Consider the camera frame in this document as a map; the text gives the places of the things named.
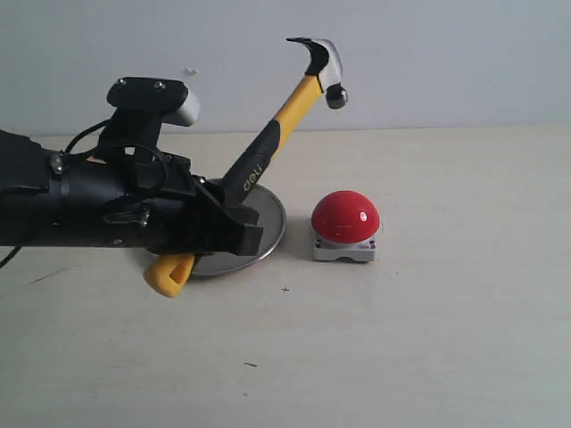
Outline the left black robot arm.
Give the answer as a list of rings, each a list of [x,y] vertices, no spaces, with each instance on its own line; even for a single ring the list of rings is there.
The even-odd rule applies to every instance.
[[[1,134],[1,244],[257,253],[256,210],[190,171],[187,158],[115,140],[81,153]]]

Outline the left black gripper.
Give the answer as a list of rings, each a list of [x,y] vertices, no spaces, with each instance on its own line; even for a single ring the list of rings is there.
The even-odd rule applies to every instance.
[[[188,158],[170,153],[132,163],[125,193],[105,204],[103,219],[128,230],[127,245],[155,254],[256,255],[263,234],[259,212],[219,180],[200,182],[191,166]]]

